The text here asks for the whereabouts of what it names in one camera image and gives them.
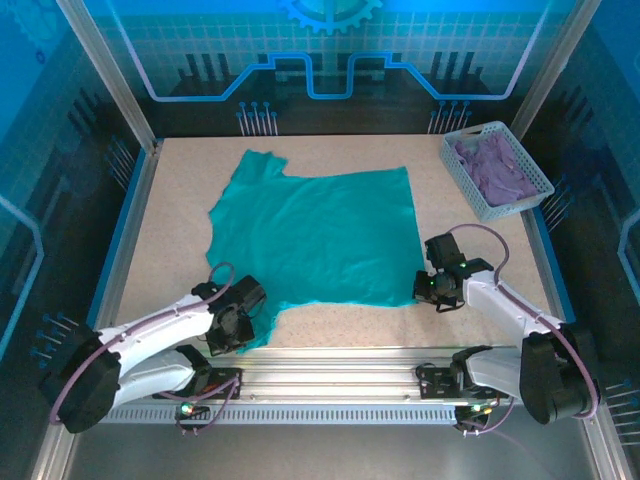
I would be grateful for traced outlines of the light blue plastic basket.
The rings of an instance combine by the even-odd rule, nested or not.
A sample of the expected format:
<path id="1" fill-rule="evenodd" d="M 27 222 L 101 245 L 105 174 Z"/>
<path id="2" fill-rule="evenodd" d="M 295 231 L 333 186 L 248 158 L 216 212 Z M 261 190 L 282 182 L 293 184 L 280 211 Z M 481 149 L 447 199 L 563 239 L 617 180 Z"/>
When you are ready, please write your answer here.
<path id="1" fill-rule="evenodd" d="M 454 144 L 456 141 L 461 141 L 468 147 L 474 148 L 479 140 L 488 137 L 493 132 L 501 132 L 506 136 L 516 154 L 517 165 L 533 183 L 538 191 L 537 195 L 497 207 L 491 207 L 487 204 L 481 192 L 474 185 L 470 176 L 459 162 L 454 150 Z M 555 191 L 555 187 L 538 167 L 531 155 L 529 155 L 509 128 L 500 121 L 489 122 L 445 134 L 440 151 L 440 158 L 459 190 L 463 193 L 469 206 L 474 211 L 477 219 L 481 222 L 488 222 L 534 208 Z"/>

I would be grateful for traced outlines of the teal t-shirt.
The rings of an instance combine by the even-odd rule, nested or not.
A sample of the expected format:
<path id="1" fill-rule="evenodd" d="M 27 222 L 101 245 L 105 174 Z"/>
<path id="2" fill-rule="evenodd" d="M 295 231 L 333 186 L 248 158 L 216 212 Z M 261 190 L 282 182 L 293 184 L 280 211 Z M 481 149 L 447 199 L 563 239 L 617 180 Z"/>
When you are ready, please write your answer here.
<path id="1" fill-rule="evenodd" d="M 249 348 L 267 345 L 295 307 L 413 304 L 424 259 L 407 169 L 296 177 L 286 165 L 246 151 L 209 213 L 209 264 L 229 262 L 266 292 Z"/>

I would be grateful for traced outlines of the small LED circuit board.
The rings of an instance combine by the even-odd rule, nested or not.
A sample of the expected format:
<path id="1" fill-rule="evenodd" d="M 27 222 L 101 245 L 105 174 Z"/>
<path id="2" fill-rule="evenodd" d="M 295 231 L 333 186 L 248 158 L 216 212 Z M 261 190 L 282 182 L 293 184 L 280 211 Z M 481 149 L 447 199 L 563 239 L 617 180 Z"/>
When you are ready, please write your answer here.
<path id="1" fill-rule="evenodd" d="M 487 421 L 492 413 L 493 406 L 490 404 L 471 404 L 455 407 L 455 418 L 462 421 Z"/>
<path id="2" fill-rule="evenodd" d="M 211 410 L 201 401 L 183 401 L 176 410 L 177 421 L 204 421 L 210 417 Z"/>

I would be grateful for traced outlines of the purple cloth pile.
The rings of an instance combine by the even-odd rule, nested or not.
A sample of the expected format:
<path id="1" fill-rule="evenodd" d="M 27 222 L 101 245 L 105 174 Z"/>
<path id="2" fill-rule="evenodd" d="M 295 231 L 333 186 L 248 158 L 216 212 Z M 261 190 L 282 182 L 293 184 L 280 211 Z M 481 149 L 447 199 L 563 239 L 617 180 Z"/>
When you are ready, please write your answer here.
<path id="1" fill-rule="evenodd" d="M 514 149 L 503 133 L 491 133 L 474 148 L 456 141 L 454 150 L 489 206 L 510 204 L 538 194 L 517 165 Z"/>

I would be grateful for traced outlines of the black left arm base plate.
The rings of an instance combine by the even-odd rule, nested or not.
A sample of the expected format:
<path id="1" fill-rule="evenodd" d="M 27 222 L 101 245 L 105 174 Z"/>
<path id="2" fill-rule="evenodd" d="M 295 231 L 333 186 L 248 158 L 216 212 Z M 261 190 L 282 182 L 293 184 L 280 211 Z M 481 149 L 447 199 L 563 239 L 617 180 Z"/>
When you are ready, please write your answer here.
<path id="1" fill-rule="evenodd" d="M 197 402 L 206 399 L 223 399 L 233 386 L 236 392 L 232 399 L 239 397 L 242 381 L 241 368 L 208 368 L 197 371 L 184 388 L 177 391 L 160 392 L 152 395 L 153 399 L 171 399 L 177 401 Z"/>

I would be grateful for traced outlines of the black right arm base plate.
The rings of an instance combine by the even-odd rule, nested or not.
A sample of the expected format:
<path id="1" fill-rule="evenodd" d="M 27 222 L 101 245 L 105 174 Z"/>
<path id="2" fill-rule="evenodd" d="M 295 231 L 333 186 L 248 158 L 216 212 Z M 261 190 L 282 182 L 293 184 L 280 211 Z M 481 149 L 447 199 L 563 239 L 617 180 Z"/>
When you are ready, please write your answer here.
<path id="1" fill-rule="evenodd" d="M 420 397 L 426 399 L 490 400 L 506 399 L 508 395 L 491 387 L 472 384 L 457 367 L 438 367 L 423 363 L 414 369 Z"/>

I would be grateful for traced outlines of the aluminium table side rail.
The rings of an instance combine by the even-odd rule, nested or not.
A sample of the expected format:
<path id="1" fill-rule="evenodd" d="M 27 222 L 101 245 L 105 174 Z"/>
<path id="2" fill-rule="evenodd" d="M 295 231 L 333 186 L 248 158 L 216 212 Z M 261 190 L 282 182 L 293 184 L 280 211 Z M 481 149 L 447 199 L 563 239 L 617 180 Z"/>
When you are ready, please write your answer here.
<path id="1" fill-rule="evenodd" d="M 141 152 L 136 160 L 86 317 L 90 328 L 110 327 L 117 319 L 161 147 L 152 154 Z"/>
<path id="2" fill-rule="evenodd" d="M 568 294 L 549 230 L 539 207 L 521 213 L 532 254 L 551 313 L 574 324 L 576 315 Z"/>

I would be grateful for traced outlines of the aluminium mounting rail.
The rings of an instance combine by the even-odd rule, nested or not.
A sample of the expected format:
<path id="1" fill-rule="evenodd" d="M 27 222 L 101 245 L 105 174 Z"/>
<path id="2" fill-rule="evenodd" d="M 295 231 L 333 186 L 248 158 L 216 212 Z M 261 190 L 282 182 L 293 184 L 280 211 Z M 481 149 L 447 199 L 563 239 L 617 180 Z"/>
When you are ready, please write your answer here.
<path id="1" fill-rule="evenodd" d="M 457 348 L 259 348 L 209 358 L 213 367 L 243 370 L 239 401 L 258 403 L 417 403 L 415 368 L 449 367 Z M 482 386 L 521 400 L 520 352 L 494 347 L 469 359 Z M 188 360 L 175 353 L 149 358 L 119 380 L 113 407 L 187 385 Z"/>

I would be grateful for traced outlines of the aluminium frame post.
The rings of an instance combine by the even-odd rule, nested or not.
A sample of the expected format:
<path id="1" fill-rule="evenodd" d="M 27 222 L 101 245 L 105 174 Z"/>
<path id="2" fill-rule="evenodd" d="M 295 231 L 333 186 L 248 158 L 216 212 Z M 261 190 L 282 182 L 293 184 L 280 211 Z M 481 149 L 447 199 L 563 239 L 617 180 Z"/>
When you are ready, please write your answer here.
<path id="1" fill-rule="evenodd" d="M 519 107 L 510 130 L 522 141 L 546 101 L 561 73 L 591 23 L 602 0 L 576 0 L 561 28 L 555 43 L 550 48 L 531 88 Z"/>
<path id="2" fill-rule="evenodd" d="M 141 148 L 149 155 L 155 154 L 156 136 L 84 2 L 55 1 Z"/>

